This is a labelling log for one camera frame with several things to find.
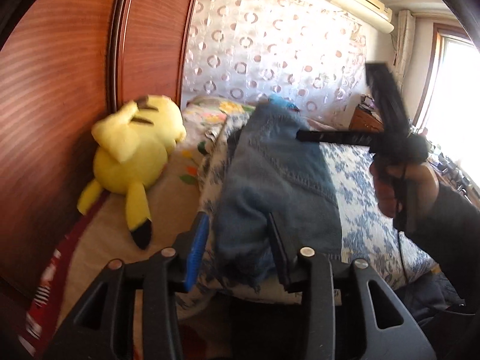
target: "window frame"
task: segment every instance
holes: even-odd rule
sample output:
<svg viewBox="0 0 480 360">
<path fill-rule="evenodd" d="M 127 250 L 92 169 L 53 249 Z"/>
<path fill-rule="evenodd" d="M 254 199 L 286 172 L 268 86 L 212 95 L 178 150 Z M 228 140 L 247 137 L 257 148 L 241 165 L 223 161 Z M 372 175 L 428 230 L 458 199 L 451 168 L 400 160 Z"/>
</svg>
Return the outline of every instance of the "window frame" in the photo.
<svg viewBox="0 0 480 360">
<path fill-rule="evenodd" d="M 453 38 L 463 42 L 466 41 L 475 46 L 463 28 L 448 24 L 433 23 L 430 62 L 420 102 L 418 103 L 418 108 L 415 113 L 415 117 L 413 118 L 413 125 L 417 128 L 425 127 L 425 123 L 428 120 L 431 96 L 434 92 L 438 69 L 442 63 L 443 53 L 445 51 L 444 38 Z"/>
</svg>

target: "patterned wall covering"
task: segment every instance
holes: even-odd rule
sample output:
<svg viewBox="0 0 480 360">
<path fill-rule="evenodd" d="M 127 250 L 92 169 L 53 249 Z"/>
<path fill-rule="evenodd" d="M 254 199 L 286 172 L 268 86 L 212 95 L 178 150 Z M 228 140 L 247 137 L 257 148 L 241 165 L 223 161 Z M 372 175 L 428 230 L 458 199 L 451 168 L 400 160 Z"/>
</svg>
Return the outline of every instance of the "patterned wall covering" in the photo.
<svg viewBox="0 0 480 360">
<path fill-rule="evenodd" d="M 362 77 L 362 26 L 300 0 L 197 0 L 183 103 L 195 95 L 255 103 L 272 92 L 335 121 Z"/>
</svg>

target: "air conditioner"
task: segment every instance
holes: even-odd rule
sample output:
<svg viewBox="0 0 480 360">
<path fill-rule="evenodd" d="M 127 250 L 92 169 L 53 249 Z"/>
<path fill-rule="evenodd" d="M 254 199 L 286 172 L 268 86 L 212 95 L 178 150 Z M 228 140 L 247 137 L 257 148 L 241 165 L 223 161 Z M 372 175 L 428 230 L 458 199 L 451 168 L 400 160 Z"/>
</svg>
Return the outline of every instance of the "air conditioner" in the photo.
<svg viewBox="0 0 480 360">
<path fill-rule="evenodd" d="M 350 12 L 381 32 L 393 31 L 394 26 L 390 23 L 392 10 L 379 0 L 332 0 L 332 4 Z"/>
</svg>

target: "yellow plush toy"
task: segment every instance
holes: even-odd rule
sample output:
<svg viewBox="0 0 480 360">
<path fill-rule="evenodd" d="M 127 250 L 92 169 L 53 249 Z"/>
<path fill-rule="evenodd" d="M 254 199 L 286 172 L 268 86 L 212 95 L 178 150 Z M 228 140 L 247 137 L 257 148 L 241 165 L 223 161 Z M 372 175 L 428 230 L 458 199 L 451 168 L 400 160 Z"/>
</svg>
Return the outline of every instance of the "yellow plush toy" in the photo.
<svg viewBox="0 0 480 360">
<path fill-rule="evenodd" d="M 78 211 L 85 215 L 104 189 L 125 195 L 128 228 L 137 246 L 145 249 L 152 238 L 145 189 L 187 135 L 180 110 L 168 97 L 146 96 L 95 123 L 92 135 L 100 145 L 93 161 L 95 178 L 83 190 Z"/>
</svg>

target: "metal screw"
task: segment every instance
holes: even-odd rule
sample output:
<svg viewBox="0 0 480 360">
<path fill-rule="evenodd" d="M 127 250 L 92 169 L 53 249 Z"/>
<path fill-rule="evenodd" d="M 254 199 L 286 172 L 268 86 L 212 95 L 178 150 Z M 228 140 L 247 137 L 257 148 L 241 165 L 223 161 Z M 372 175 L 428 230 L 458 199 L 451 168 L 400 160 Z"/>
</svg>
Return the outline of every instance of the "metal screw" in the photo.
<svg viewBox="0 0 480 360">
<path fill-rule="evenodd" d="M 121 268 L 122 265 L 123 262 L 120 259 L 113 259 L 109 262 L 109 269 L 111 269 L 112 271 L 116 271 L 117 269 Z"/>
<path fill-rule="evenodd" d="M 162 253 L 162 256 L 163 257 L 173 257 L 177 254 L 177 251 L 175 249 L 173 249 L 172 247 L 165 247 L 164 249 L 162 249 L 162 251 L 160 252 Z"/>
<path fill-rule="evenodd" d="M 312 249 L 311 247 L 305 246 L 300 249 L 300 254 L 303 257 L 313 257 L 315 256 L 315 249 Z"/>
<path fill-rule="evenodd" d="M 364 259 L 356 259 L 354 261 L 354 264 L 357 268 L 360 268 L 360 269 L 368 268 L 368 262 Z"/>
</svg>

